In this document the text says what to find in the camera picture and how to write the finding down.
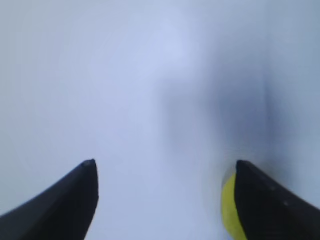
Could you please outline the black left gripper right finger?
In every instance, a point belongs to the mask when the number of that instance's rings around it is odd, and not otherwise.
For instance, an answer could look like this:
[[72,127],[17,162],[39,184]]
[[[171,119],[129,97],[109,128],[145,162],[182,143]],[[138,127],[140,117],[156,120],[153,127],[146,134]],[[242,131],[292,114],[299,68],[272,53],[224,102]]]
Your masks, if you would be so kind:
[[236,162],[234,200],[248,240],[320,238],[320,210],[247,160]]

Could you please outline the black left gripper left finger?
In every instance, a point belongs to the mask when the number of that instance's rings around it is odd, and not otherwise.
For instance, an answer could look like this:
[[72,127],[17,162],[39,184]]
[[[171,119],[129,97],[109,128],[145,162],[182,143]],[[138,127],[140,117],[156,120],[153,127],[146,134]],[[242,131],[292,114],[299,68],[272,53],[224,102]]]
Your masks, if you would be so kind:
[[96,161],[83,161],[51,187],[1,215],[2,240],[83,240],[99,200]]

